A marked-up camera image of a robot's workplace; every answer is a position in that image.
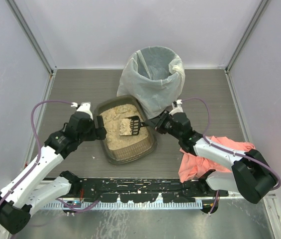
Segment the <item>black litter scoop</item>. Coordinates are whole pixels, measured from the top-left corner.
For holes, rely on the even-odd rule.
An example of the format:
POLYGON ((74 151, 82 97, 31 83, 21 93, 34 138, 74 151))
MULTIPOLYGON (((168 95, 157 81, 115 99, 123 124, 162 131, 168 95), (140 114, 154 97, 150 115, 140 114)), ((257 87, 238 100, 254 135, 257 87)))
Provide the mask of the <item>black litter scoop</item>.
POLYGON ((145 122, 142 122, 139 116, 131 116, 123 118, 119 125, 120 136, 137 136, 140 128, 147 127, 145 122))

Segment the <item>grey plastic litter box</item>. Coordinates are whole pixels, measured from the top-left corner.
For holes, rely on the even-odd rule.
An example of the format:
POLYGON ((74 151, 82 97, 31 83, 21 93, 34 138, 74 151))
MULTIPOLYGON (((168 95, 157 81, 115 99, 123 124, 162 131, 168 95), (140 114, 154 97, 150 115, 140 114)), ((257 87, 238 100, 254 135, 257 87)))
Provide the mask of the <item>grey plastic litter box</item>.
MULTIPOLYGON (((134 105, 141 116, 141 121, 144 121, 147 119, 145 112, 135 97, 130 95, 115 97, 110 100, 104 101, 97 105, 94 113, 96 115, 100 115, 102 112, 111 109, 116 106, 124 105, 124 104, 131 104, 134 105)), ((139 143, 136 143, 134 145, 131 145, 129 147, 125 147, 118 150, 110 150, 106 144, 105 140, 102 140, 100 142, 102 149, 104 150, 104 154, 106 155, 108 161, 111 164, 119 165, 128 163, 134 160, 137 160, 139 158, 142 158, 151 152, 153 152, 157 147, 157 139, 153 134, 153 131, 151 129, 146 128, 149 135, 146 139, 140 141, 139 143)))

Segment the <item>bin with white bag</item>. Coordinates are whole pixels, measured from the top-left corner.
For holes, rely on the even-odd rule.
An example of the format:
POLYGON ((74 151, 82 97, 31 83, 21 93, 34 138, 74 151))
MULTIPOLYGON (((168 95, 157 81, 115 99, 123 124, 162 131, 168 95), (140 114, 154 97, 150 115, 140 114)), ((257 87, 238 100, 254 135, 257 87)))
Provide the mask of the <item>bin with white bag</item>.
POLYGON ((178 99, 185 78, 185 68, 177 53, 162 46, 146 47, 129 57, 117 96, 135 97, 147 118, 152 119, 178 99))

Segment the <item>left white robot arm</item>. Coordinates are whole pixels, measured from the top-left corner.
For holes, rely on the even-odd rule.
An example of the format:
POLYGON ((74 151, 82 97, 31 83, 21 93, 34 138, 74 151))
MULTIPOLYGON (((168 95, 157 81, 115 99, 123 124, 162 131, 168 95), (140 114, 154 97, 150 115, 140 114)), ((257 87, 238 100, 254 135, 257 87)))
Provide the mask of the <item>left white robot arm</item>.
POLYGON ((72 114, 61 130, 49 136, 30 164, 0 190, 0 225, 15 235, 49 201, 79 194, 81 180, 70 171, 62 172, 39 190, 36 186, 82 142, 101 140, 105 136, 102 116, 94 118, 89 111, 72 114))

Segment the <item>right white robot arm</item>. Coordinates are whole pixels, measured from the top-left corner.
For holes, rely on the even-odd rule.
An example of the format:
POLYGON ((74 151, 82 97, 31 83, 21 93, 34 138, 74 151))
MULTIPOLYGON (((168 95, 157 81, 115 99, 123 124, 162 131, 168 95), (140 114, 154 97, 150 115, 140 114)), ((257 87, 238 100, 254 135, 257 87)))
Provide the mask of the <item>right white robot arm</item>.
POLYGON ((178 140, 182 150, 210 159, 229 169, 229 174, 207 173, 203 179, 212 190, 239 192, 248 202, 258 203, 269 191, 281 186, 281 179, 261 153, 234 150, 220 145, 192 129, 185 113, 162 112, 148 119, 145 125, 160 134, 170 134, 178 140))

